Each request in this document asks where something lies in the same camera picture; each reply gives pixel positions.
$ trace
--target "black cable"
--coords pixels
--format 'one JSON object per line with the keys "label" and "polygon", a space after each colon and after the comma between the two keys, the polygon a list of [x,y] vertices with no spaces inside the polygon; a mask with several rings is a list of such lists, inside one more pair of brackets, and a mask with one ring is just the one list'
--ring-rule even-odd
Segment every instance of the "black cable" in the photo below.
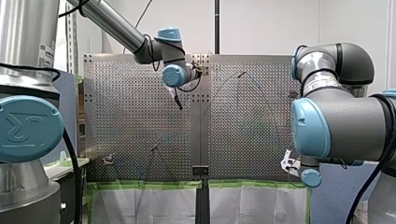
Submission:
{"label": "black cable", "polygon": [[299,47],[297,47],[297,49],[293,53],[293,56],[291,57],[291,75],[293,77],[297,77],[297,74],[295,74],[297,72],[297,61],[296,61],[296,59],[297,59],[298,53],[303,48],[307,48],[307,45],[300,45]]}
{"label": "black cable", "polygon": [[85,0],[85,1],[79,0],[78,6],[73,7],[72,9],[70,9],[69,11],[66,11],[65,13],[62,13],[61,15],[58,16],[58,18],[72,14],[73,12],[75,12],[77,10],[79,10],[79,13],[81,14],[81,16],[85,17],[84,13],[81,13],[82,7],[85,6],[85,4],[87,4],[89,1],[90,0]]}
{"label": "black cable", "polygon": [[151,36],[149,36],[149,35],[144,35],[144,37],[148,38],[148,42],[149,42],[149,51],[148,51],[148,55],[151,57],[152,68],[154,69],[155,72],[157,72],[158,69],[160,68],[161,62],[158,61],[157,67],[155,66],[155,59],[154,59],[154,53],[155,53],[155,52],[154,52],[154,46],[152,45]]}
{"label": "black cable", "polygon": [[190,89],[190,90],[183,90],[183,89],[181,89],[180,87],[177,87],[177,89],[180,90],[180,91],[184,91],[184,92],[195,91],[195,90],[198,88],[199,83],[201,82],[201,76],[202,76],[202,75],[199,75],[199,77],[198,77],[198,82],[197,82],[197,84],[194,86],[194,88],[192,88],[192,89]]}
{"label": "black cable", "polygon": [[265,96],[264,86],[262,85],[262,83],[255,76],[251,75],[248,72],[240,74],[238,76],[238,78],[240,78],[243,75],[248,75],[253,80],[253,82],[257,84],[257,87],[258,87],[259,91],[262,93],[262,99],[266,103],[268,112],[270,112],[270,115],[272,116],[272,119],[274,120],[277,142],[279,144],[279,147],[281,147],[282,146],[282,141],[281,141],[280,134],[279,134],[279,128],[278,128],[278,125],[277,125],[277,122],[276,122],[276,115],[275,115],[275,112],[274,112],[273,108],[271,107],[270,102],[268,101],[267,97]]}
{"label": "black cable", "polygon": [[346,224],[350,224],[353,218],[353,214],[358,207],[359,202],[361,201],[361,197],[363,196],[364,192],[370,187],[373,183],[375,178],[378,176],[379,172],[384,168],[385,164],[393,158],[396,148],[396,110],[393,102],[391,102],[387,97],[381,94],[372,95],[372,97],[377,98],[378,100],[382,101],[388,108],[391,120],[392,120],[392,134],[389,141],[387,141],[387,147],[382,154],[381,158],[379,159],[379,164],[375,167],[373,172],[370,174],[369,178],[366,180],[364,185],[359,190],[358,194],[355,197],[355,200],[349,210]]}
{"label": "black cable", "polygon": [[58,80],[61,76],[61,72],[56,70],[55,68],[47,68],[47,67],[33,67],[33,66],[26,66],[26,65],[14,65],[9,63],[0,63],[0,67],[5,67],[9,69],[15,70],[31,70],[31,71],[46,71],[51,73],[56,73],[56,76],[52,78],[52,81]]}
{"label": "black cable", "polygon": [[340,159],[340,162],[341,162],[341,167],[342,167],[344,170],[347,170],[347,164],[344,162],[344,160],[343,160],[343,159]]}
{"label": "black cable", "polygon": [[78,167],[78,160],[76,152],[73,148],[72,141],[70,140],[69,134],[67,130],[64,129],[64,142],[66,143],[67,150],[69,151],[70,159],[73,165],[73,171],[75,174],[75,190],[76,190],[76,210],[75,210],[75,217],[74,223],[79,223],[80,221],[80,214],[81,214],[81,206],[82,206],[82,195],[81,195],[81,171]]}
{"label": "black cable", "polygon": [[81,4],[81,7],[78,9],[79,15],[81,15],[84,18],[87,18],[84,14],[84,12],[82,11],[82,7],[87,4],[90,0],[87,0],[87,3],[83,3],[83,0],[79,0],[79,3]]}
{"label": "black cable", "polygon": [[146,12],[147,12],[148,9],[149,9],[149,5],[151,5],[151,3],[152,3],[152,0],[149,0],[149,1],[148,1],[148,4],[146,5],[145,10],[143,11],[143,13],[142,13],[142,15],[140,16],[139,20],[137,20],[136,26],[135,26],[134,28],[137,29],[137,26],[139,26],[140,21],[142,21],[143,17],[145,16]]}
{"label": "black cable", "polygon": [[180,100],[178,99],[178,95],[177,95],[177,89],[175,88],[175,101],[176,101],[176,103],[177,103],[177,105],[178,105],[178,108],[179,109],[183,109],[183,106],[181,105],[181,102],[180,102]]}
{"label": "black cable", "polygon": [[175,48],[175,49],[178,49],[178,50],[180,50],[181,52],[183,52],[183,55],[186,55],[186,51],[184,51],[183,48],[181,48],[181,47],[179,47],[179,46],[176,46],[176,45],[173,45],[173,44],[170,44],[170,43],[168,43],[168,42],[165,42],[165,41],[163,41],[163,40],[161,40],[161,39],[159,39],[159,38],[154,38],[154,39],[155,39],[156,41],[158,41],[158,42],[161,42],[161,43],[167,45],[167,46],[170,46],[170,47],[173,47],[173,48]]}

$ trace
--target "metal bracket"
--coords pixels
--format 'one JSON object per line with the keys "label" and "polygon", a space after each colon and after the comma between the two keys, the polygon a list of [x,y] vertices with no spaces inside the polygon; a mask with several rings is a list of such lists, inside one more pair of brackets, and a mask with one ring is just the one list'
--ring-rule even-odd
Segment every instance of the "metal bracket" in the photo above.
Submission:
{"label": "metal bracket", "polygon": [[197,63],[202,66],[202,76],[209,76],[209,54],[193,54],[192,55],[192,62]]}
{"label": "metal bracket", "polygon": [[290,159],[291,150],[287,149],[283,160],[280,162],[282,170],[286,171],[290,175],[299,177],[298,171],[301,167],[301,162],[299,160]]}
{"label": "metal bracket", "polygon": [[192,166],[193,175],[209,175],[208,166]]}

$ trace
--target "metal stand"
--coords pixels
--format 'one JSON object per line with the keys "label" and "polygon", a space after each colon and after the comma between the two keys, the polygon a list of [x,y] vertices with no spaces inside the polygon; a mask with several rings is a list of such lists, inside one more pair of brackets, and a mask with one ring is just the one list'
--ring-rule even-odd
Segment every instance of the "metal stand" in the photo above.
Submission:
{"label": "metal stand", "polygon": [[50,183],[48,190],[43,195],[1,208],[0,223],[61,223],[61,191],[59,184]]}
{"label": "metal stand", "polygon": [[210,223],[210,201],[209,201],[209,183],[208,180],[202,180],[202,188],[197,190],[195,206],[195,223]]}
{"label": "metal stand", "polygon": [[215,0],[215,54],[220,54],[220,0]]}

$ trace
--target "silver pipe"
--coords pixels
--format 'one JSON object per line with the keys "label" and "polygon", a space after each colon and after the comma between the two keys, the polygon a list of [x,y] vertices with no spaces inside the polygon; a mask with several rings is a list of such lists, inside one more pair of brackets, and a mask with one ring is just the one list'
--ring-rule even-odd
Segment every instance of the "silver pipe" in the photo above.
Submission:
{"label": "silver pipe", "polygon": [[312,72],[318,71],[319,69],[329,69],[335,71],[335,61],[330,54],[324,52],[311,52],[306,54],[297,63],[297,77],[301,80],[302,85],[304,84],[304,92],[306,96],[309,92],[325,87],[325,86],[339,86],[335,75],[327,71],[316,72],[312,76]]}
{"label": "silver pipe", "polygon": [[[0,0],[0,62],[52,67],[59,0]],[[0,85],[57,92],[54,74],[0,67]]]}
{"label": "silver pipe", "polygon": [[[79,3],[78,0],[67,1],[74,7]],[[85,16],[131,52],[136,52],[145,42],[145,37],[107,2],[90,0],[82,10]]]}
{"label": "silver pipe", "polygon": [[47,192],[50,182],[40,160],[0,164],[0,211]]}

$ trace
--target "cable clip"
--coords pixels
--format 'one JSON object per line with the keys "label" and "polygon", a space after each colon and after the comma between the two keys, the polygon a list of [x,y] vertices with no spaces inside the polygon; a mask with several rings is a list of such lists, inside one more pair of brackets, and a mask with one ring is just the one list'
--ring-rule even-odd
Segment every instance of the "cable clip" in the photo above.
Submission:
{"label": "cable clip", "polygon": [[103,158],[103,164],[104,165],[113,165],[114,164],[114,156],[113,154],[110,154],[109,156],[106,156]]}
{"label": "cable clip", "polygon": [[290,159],[290,153],[290,149],[285,151],[285,156],[280,162],[280,166],[282,167],[282,170],[286,171],[288,174],[299,177],[298,171],[300,170],[301,163],[299,160]]}

